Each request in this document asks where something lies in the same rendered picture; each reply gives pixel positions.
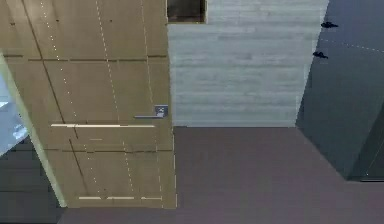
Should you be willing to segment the brown wooden room door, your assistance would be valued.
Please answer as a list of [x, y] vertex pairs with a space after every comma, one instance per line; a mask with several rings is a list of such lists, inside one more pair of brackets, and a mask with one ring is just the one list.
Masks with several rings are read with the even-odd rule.
[[61, 206], [176, 207], [167, 0], [0, 0], [0, 75]]

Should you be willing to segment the dark grey tall cabinet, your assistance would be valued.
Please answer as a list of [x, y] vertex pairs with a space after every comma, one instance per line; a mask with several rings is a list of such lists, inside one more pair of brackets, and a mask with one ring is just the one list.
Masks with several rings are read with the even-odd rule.
[[347, 181], [384, 182], [384, 0], [330, 0], [296, 126]]

